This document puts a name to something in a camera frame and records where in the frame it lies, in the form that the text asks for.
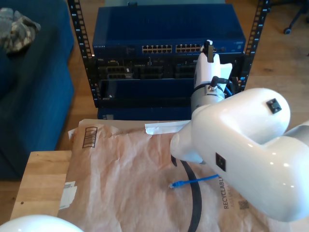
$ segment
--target black sticker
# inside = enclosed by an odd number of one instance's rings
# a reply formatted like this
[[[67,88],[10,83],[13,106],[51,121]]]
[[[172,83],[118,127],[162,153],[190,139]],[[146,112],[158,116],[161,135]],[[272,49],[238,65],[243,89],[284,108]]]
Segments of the black sticker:
[[[277,99],[272,99],[268,102],[266,102],[266,104],[268,105],[270,111],[275,114],[277,112],[279,112],[280,110],[282,110],[281,106],[279,105],[279,102],[277,101]]]
[[[222,156],[220,156],[218,153],[216,153],[216,164],[219,168],[221,168],[223,171],[226,172],[225,159]]]

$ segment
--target cable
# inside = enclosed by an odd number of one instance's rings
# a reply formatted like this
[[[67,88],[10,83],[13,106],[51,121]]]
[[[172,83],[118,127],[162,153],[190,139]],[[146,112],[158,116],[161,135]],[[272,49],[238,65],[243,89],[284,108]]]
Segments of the cable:
[[[228,87],[225,88],[226,94],[228,97],[232,96],[231,91],[228,89]]]
[[[180,181],[177,181],[175,183],[170,184],[169,187],[172,189],[172,188],[180,187],[180,186],[185,185],[185,184],[191,184],[191,183],[195,183],[195,182],[202,181],[202,180],[211,180],[211,179],[214,179],[218,176],[219,175],[216,174],[216,175],[212,175],[212,176],[208,176],[208,177],[204,177],[204,178],[200,178],[200,179],[196,179],[196,180],[187,180],[187,181],[180,180]]]
[[[229,86],[230,86],[232,95],[235,95],[235,89],[234,89],[234,85],[233,85],[233,82],[232,82],[232,81],[229,81]]]

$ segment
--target camouflage fabric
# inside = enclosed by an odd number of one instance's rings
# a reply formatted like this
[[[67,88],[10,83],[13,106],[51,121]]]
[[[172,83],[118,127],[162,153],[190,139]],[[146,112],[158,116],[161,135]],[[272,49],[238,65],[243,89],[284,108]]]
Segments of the camouflage fabric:
[[[15,53],[29,46],[41,26],[11,8],[0,9],[0,47]]]

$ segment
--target white tape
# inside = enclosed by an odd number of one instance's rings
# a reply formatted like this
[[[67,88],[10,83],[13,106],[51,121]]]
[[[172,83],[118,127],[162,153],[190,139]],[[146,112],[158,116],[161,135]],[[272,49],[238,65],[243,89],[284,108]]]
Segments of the white tape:
[[[178,122],[161,122],[161,123],[150,123],[145,124],[145,129],[147,134],[168,134],[176,133],[181,130],[188,121],[178,121]]]
[[[68,208],[73,202],[77,190],[77,186],[74,185],[75,181],[65,183],[59,209]]]

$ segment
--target network switch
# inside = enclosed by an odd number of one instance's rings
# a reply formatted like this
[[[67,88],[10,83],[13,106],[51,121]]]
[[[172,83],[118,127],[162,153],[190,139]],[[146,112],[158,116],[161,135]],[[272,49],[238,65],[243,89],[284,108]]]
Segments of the network switch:
[[[102,7],[93,49],[105,61],[197,56],[207,39],[215,53],[243,52],[246,40],[231,4]]]

